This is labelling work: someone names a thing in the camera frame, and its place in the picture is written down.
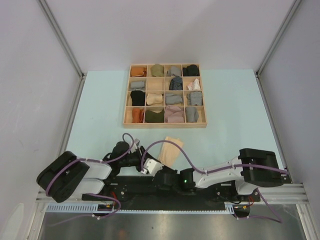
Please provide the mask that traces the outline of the orange and cream underwear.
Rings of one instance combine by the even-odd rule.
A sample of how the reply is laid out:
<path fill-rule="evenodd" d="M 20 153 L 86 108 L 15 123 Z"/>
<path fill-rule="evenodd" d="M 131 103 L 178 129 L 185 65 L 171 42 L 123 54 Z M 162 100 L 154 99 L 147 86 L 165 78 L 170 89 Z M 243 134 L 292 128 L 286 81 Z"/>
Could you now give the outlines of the orange and cream underwear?
<path fill-rule="evenodd" d="M 131 115 L 132 115 L 132 123 L 133 124 L 143 123 L 144 116 L 145 116 L 145 109 L 135 107 L 132 109 Z"/>

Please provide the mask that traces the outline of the black garment pile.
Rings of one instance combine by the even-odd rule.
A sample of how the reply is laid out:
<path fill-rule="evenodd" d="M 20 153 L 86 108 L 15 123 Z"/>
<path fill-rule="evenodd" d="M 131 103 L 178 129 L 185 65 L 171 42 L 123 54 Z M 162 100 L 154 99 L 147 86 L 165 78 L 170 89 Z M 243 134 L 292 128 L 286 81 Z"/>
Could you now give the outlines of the black garment pile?
<path fill-rule="evenodd" d="M 130 93 L 132 106 L 144 106 L 146 93 L 142 90 L 133 90 Z"/>

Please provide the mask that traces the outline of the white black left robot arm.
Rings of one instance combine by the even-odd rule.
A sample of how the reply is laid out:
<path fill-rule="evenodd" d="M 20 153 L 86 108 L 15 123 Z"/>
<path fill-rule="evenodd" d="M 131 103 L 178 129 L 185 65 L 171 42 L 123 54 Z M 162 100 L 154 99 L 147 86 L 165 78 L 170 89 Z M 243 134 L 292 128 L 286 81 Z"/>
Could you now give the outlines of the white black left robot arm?
<path fill-rule="evenodd" d="M 111 193 L 107 183 L 121 168 L 141 170 L 141 158 L 146 149 L 137 143 L 131 150 L 129 147 L 129 143 L 119 141 L 102 160 L 78 158 L 71 151 L 65 151 L 38 175 L 36 183 L 57 203 L 83 194 L 94 194 L 105 200 Z"/>

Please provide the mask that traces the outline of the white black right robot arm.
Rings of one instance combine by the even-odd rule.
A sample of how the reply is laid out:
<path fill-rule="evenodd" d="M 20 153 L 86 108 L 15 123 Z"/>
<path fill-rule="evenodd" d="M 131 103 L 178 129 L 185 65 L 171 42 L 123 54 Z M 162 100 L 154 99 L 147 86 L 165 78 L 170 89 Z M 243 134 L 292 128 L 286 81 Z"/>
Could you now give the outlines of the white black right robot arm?
<path fill-rule="evenodd" d="M 181 194 L 233 181 L 235 185 L 230 188 L 230 194 L 237 201 L 242 201 L 258 187 L 282 186 L 283 175 L 287 174 L 286 170 L 279 169 L 274 152 L 253 148 L 243 148 L 239 156 L 201 169 L 191 167 L 176 171 L 151 158 L 146 160 L 143 168 L 153 176 L 158 189 Z"/>

